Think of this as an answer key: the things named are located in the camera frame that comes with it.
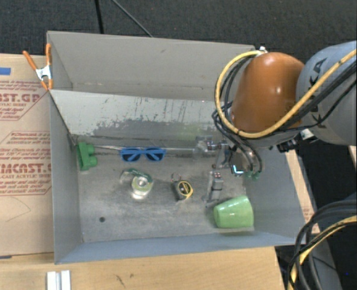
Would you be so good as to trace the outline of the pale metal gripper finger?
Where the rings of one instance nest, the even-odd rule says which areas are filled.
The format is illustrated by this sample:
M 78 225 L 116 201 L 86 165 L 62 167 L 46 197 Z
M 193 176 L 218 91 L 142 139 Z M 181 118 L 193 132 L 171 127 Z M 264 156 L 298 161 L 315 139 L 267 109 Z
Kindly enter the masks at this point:
M 206 207 L 209 207 L 220 200 L 221 191 L 224 186 L 224 179 L 219 171 L 210 171 L 208 175 L 208 185 L 202 200 Z
M 221 142 L 216 141 L 211 135 L 201 135 L 196 137 L 194 153 L 213 153 L 220 147 Z

